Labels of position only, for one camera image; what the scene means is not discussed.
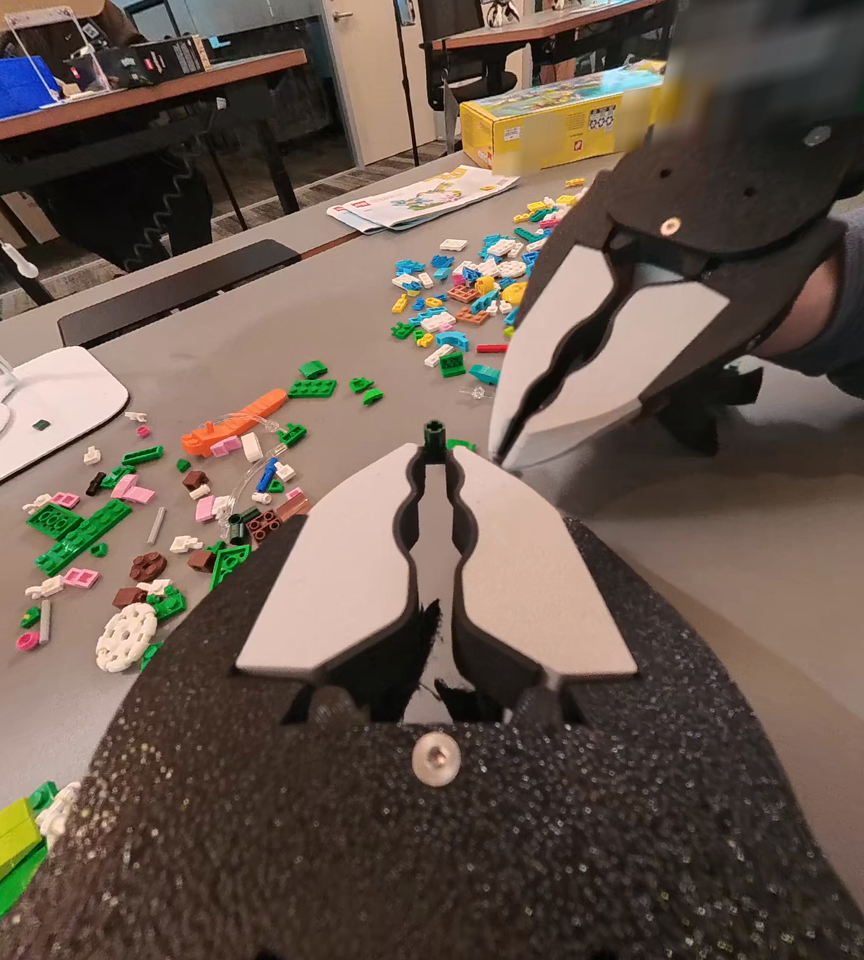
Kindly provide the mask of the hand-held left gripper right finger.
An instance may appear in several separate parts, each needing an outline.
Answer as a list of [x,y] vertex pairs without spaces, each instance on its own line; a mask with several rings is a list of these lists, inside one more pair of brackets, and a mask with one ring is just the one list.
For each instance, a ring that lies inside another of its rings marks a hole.
[[456,666],[474,687],[562,687],[638,666],[559,511],[473,451],[449,451]]

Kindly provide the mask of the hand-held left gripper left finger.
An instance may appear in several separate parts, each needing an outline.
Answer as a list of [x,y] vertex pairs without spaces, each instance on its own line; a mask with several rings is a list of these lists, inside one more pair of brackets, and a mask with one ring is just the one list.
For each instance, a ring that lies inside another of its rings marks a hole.
[[419,639],[411,550],[426,458],[406,442],[305,517],[235,666],[307,685],[398,685]]

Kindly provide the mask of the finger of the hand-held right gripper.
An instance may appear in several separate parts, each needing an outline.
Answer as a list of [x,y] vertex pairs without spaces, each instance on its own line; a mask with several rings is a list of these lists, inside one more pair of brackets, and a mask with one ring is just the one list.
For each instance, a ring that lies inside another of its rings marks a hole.
[[645,286],[618,311],[602,350],[564,379],[503,457],[522,471],[556,459],[642,411],[642,394],[729,305],[696,281]]
[[540,285],[535,273],[502,364],[488,427],[488,455],[503,462],[541,406],[555,394],[582,351],[596,313],[614,292],[614,270],[605,253],[572,246]]

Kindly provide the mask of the pile of blue white lego pieces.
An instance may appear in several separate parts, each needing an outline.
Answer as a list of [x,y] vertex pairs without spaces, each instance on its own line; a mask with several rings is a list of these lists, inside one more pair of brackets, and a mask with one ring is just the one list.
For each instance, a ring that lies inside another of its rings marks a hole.
[[447,233],[420,253],[397,255],[390,336],[412,342],[433,370],[443,357],[463,354],[462,361],[445,362],[442,376],[469,374],[477,386],[494,389],[542,250],[591,183],[589,175],[571,176],[498,229]]

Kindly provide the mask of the lego instruction booklet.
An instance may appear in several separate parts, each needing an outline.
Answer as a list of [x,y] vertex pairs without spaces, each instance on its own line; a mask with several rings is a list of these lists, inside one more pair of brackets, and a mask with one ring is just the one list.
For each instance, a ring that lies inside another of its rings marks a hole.
[[519,179],[462,164],[414,184],[330,206],[326,215],[359,234],[404,232],[497,196]]

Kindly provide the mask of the orange lego piece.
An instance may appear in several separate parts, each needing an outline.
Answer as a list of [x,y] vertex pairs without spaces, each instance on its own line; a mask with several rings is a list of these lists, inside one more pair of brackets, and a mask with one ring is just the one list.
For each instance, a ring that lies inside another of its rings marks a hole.
[[241,410],[221,417],[217,422],[207,421],[203,426],[184,434],[180,438],[182,449],[188,455],[205,458],[214,456],[216,447],[225,451],[233,439],[258,426],[261,420],[276,413],[286,401],[285,390],[271,390]]

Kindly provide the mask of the white round lego gear plate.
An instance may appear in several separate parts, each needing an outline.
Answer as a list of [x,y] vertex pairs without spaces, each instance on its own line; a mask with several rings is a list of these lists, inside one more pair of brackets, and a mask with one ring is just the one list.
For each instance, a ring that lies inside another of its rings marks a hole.
[[96,644],[96,665],[105,673],[121,673],[141,662],[158,630],[155,609],[148,603],[124,606],[106,623]]

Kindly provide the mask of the pile of green pink lego pieces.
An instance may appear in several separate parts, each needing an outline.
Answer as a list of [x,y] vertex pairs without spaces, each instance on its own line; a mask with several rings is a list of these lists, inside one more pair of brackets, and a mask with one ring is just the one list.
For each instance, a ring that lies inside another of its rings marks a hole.
[[[337,387],[335,379],[327,378],[328,369],[311,362],[300,368],[305,375],[285,390],[288,401],[325,400],[331,398]],[[212,545],[205,546],[195,535],[174,538],[171,552],[187,554],[188,565],[211,576],[214,589],[241,567],[254,547],[266,541],[289,518],[307,513],[308,498],[298,488],[289,488],[295,481],[294,469],[282,457],[307,435],[306,426],[288,422],[281,426],[274,414],[259,421],[239,438],[234,438],[223,451],[216,446],[215,455],[199,457],[186,454],[175,467],[190,501],[195,506],[197,523],[216,522],[222,525],[223,535]],[[210,485],[205,471],[195,467],[190,458],[216,461],[240,450],[248,462],[248,472],[233,494],[220,496]],[[45,642],[45,602],[66,587],[90,589],[99,573],[75,565],[84,555],[104,557],[105,538],[134,510],[135,505],[146,505],[155,500],[156,492],[138,483],[140,468],[157,463],[164,457],[161,445],[126,453],[114,469],[98,473],[90,481],[87,495],[107,491],[108,499],[89,517],[77,513],[78,495],[60,491],[44,494],[24,507],[27,525],[51,541],[49,549],[34,562],[45,580],[26,590],[36,602],[22,620],[22,635],[16,649],[29,651]]]

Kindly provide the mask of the person's right hand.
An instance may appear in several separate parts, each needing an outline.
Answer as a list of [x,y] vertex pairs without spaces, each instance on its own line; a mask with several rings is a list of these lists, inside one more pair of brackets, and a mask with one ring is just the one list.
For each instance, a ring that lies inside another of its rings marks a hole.
[[775,359],[797,352],[819,337],[837,306],[842,258],[838,250],[811,273],[785,319],[750,352],[752,356]]

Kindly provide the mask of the wooden table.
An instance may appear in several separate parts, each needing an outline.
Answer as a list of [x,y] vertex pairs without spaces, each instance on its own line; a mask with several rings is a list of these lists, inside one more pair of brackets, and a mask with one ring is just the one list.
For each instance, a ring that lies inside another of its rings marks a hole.
[[588,54],[603,53],[618,66],[624,48],[657,35],[657,52],[667,55],[678,13],[675,1],[580,2],[546,10],[501,27],[482,27],[424,41],[421,48],[443,55],[442,76],[460,62],[485,66],[486,93],[497,95],[510,56],[529,50],[534,67],[558,66]]

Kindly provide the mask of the black office chair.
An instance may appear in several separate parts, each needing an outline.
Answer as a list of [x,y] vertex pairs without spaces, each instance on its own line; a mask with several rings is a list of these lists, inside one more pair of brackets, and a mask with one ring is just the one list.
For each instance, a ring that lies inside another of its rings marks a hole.
[[426,99],[434,113],[445,111],[446,81],[459,103],[506,93],[516,87],[518,78],[506,70],[506,56],[483,62],[472,59],[469,51],[446,54],[433,48],[433,42],[442,38],[485,27],[482,2],[418,1],[416,5],[421,21]]

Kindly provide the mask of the black tripod stand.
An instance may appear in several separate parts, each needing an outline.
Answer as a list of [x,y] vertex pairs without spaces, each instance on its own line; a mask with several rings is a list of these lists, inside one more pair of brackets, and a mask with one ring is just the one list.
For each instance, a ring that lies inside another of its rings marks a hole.
[[414,163],[414,167],[419,167],[421,165],[421,159],[419,156],[418,149],[418,138],[415,124],[415,116],[413,109],[413,102],[411,97],[411,84],[409,77],[409,68],[407,64],[407,58],[405,53],[405,46],[403,40],[403,28],[407,26],[413,26],[415,24],[414,12],[410,12],[412,7],[410,2],[405,1],[392,1],[392,10],[394,15],[394,26],[396,31],[396,41],[398,48],[398,55],[401,68],[401,85],[403,90],[406,115],[409,125],[409,134],[411,141],[411,154]]

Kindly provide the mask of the white mat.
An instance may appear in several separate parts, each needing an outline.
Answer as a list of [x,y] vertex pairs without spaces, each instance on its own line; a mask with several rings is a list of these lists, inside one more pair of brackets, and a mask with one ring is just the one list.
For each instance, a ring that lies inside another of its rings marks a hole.
[[19,385],[0,434],[0,483],[124,412],[126,387],[88,350],[66,346],[14,368]]

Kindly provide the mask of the wooden desk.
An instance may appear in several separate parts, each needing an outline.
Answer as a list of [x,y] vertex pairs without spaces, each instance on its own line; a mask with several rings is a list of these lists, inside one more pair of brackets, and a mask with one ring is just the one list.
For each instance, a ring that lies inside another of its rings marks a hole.
[[[221,64],[209,71],[162,82],[157,86],[117,90],[65,101],[33,113],[0,120],[0,196],[91,172],[111,163],[177,147],[195,138],[253,127],[258,133],[270,178],[286,214],[299,210],[292,180],[269,124],[273,89],[286,71],[307,66],[303,49],[264,54]],[[210,113],[191,115],[165,125],[134,130],[72,150],[52,151],[28,162],[12,162],[26,140],[98,118],[136,115],[147,119],[162,113],[210,105]]]

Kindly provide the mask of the clear acrylic display stand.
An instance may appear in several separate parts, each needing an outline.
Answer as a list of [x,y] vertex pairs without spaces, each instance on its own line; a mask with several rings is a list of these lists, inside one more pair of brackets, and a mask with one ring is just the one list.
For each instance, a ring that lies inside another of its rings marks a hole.
[[54,102],[111,89],[99,54],[114,47],[107,2],[16,2],[3,13],[6,48],[30,61]]

